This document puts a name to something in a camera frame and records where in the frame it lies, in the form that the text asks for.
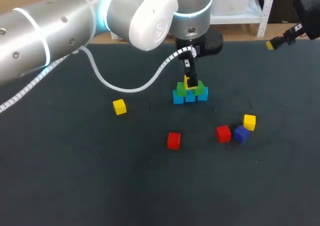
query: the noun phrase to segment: yellow cube in gripper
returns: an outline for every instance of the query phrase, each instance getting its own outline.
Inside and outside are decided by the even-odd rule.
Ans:
[[[250,131],[254,131],[256,127],[256,116],[245,115],[243,119],[243,126]]]
[[[117,115],[121,115],[127,112],[126,105],[123,99],[113,102],[113,108]]]
[[[268,47],[269,50],[274,50],[274,47],[272,46],[271,42],[267,42],[266,46]]]
[[[189,77],[187,77],[187,76],[185,75],[185,76],[184,76],[184,88],[185,88],[186,90],[191,90],[191,89],[197,88],[197,87],[188,87],[188,79],[189,79]]]

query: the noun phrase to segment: toy block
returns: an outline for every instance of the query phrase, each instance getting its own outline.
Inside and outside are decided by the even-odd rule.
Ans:
[[[186,75],[184,76],[184,88],[186,90],[191,90],[191,89],[195,89],[196,87],[188,87],[188,80],[189,80],[189,77],[187,77]]]
[[[256,127],[256,116],[245,115],[243,119],[243,126],[250,131],[254,131]]]
[[[231,140],[231,132],[228,126],[217,127],[216,130],[216,138],[218,139],[218,142],[223,143],[229,142]]]
[[[235,129],[233,138],[239,143],[244,143],[249,137],[250,131],[243,126],[239,126]]]
[[[183,104],[185,102],[184,97],[179,97],[177,95],[177,90],[173,90],[173,104]]]
[[[121,115],[127,112],[125,102],[123,99],[117,100],[113,102],[113,108],[117,115]]]
[[[183,82],[178,82],[176,86],[176,94],[179,97],[186,97],[187,96],[187,90],[185,89],[185,85]]]
[[[200,96],[198,96],[198,101],[207,101],[209,96],[209,90],[208,87],[204,88],[204,93]]]
[[[196,102],[196,96],[193,90],[187,90],[185,102]]]
[[[180,149],[180,134],[171,132],[169,133],[167,141],[168,149],[179,150]]]
[[[198,81],[198,86],[194,90],[196,96],[201,96],[205,93],[205,86],[202,81]]]

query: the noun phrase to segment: stacked cubes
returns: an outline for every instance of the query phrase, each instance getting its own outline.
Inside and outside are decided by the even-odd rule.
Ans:
[[[256,127],[256,116],[245,115],[243,125],[238,126],[233,133],[233,139],[239,143],[244,143],[249,138],[250,131],[254,131]],[[228,126],[217,127],[216,138],[218,142],[231,141],[231,132]]]
[[[193,103],[208,100],[208,87],[205,87],[202,81],[198,81],[197,87],[189,88],[187,84],[188,78],[184,77],[184,82],[178,82],[176,90],[173,91],[173,103]]]

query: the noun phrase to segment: dark mat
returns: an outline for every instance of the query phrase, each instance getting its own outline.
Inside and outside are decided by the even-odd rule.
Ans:
[[[134,88],[174,46],[89,49],[110,83]],[[320,225],[319,54],[320,42],[226,43],[197,64],[209,101],[188,105],[172,103],[179,61],[122,94],[71,56],[0,115],[0,225]],[[0,101],[33,76],[0,88]],[[115,115],[118,98],[127,115]],[[216,127],[245,113],[257,116],[249,141],[216,143]],[[179,152],[167,150],[171,131]]]

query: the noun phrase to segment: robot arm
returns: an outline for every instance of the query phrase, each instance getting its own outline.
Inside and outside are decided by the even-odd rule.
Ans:
[[[284,43],[291,45],[304,33],[310,40],[320,37],[320,0],[293,0],[293,7],[300,23],[287,30],[282,37],[267,42],[270,50],[276,50]]]
[[[211,3],[212,0],[44,0],[16,8],[0,15],[0,84],[48,66],[105,32],[114,32],[145,51],[158,47],[168,33],[179,44],[182,41],[189,46],[207,32]],[[202,44],[207,45],[204,39],[199,42]]]

